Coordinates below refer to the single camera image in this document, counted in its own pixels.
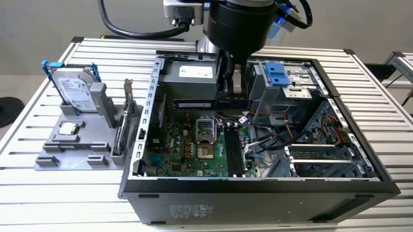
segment aluminum extrusion table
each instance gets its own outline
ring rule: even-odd
[[[114,102],[125,101],[123,81],[133,79],[138,104],[145,101],[155,50],[195,52],[195,43],[83,39],[59,61],[99,66]],[[150,227],[117,197],[122,171],[50,171],[32,167],[60,115],[60,97],[46,79],[0,141],[0,230],[4,231],[413,231],[413,119],[348,50],[265,47],[257,54],[316,58],[401,194],[338,225],[201,225]]]

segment green circuit board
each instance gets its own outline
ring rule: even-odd
[[[248,128],[240,128],[238,133],[240,137],[245,139],[249,136]],[[157,167],[157,176],[229,177],[224,128],[217,128],[217,141],[213,145],[197,144],[195,136],[195,124],[191,124],[190,128],[185,124],[169,125],[165,152],[161,154],[162,165]],[[201,146],[213,149],[210,150],[213,157],[210,155],[205,156],[207,159],[198,158],[198,147]],[[245,175],[248,177],[257,176],[254,164]]]

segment expansion slot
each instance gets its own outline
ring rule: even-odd
[[[229,176],[241,177],[245,174],[242,148],[237,127],[225,128],[226,137],[226,163]]]

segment sticker label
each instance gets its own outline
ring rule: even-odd
[[[80,111],[97,110],[89,87],[83,80],[74,78],[59,79],[64,94],[71,105]]]
[[[179,108],[197,108],[197,107],[211,107],[211,103],[179,103]]]
[[[173,218],[210,218],[214,210],[213,204],[170,204]]]
[[[181,66],[179,77],[214,78],[213,67]]]
[[[240,118],[240,120],[238,120],[238,121],[240,121],[240,123],[241,123],[241,124],[244,124],[244,123],[248,121],[246,116],[244,116],[242,118]]]

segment black cable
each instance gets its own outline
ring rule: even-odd
[[[182,34],[183,32],[189,31],[189,26],[190,26],[189,19],[181,20],[181,22],[178,22],[179,26],[166,31],[151,32],[151,33],[138,33],[138,32],[123,30],[119,27],[117,27],[110,21],[103,0],[98,0],[98,5],[99,5],[99,11],[101,11],[102,21],[103,21],[105,26],[110,29],[111,32],[114,32],[117,35],[121,35],[122,37],[126,37],[130,39],[165,39],[165,38],[174,37]]]
[[[285,146],[289,146],[290,144],[293,144],[305,134],[309,136],[309,143],[312,144],[313,143],[313,133],[308,130],[304,130],[284,144],[281,144],[278,146],[269,146],[269,147],[264,148],[261,151],[256,152],[256,154],[262,153],[264,151],[277,151],[280,149],[284,149]]]
[[[399,78],[401,77],[403,75],[400,75],[397,78],[395,78],[395,80],[387,85],[387,87],[385,88],[388,88],[389,86],[391,86],[391,84],[393,84],[393,82],[395,81],[397,81],[399,80]]]
[[[408,103],[409,99],[411,99],[411,97],[407,97],[407,99],[403,101],[401,106],[405,106],[405,104]]]
[[[284,18],[289,23],[292,23],[296,27],[301,29],[306,29],[313,25],[313,13],[312,8],[306,0],[300,0],[305,12],[305,17],[308,20],[308,23],[305,24],[298,19],[296,19],[288,12],[285,12],[281,8],[277,8],[276,14]]]

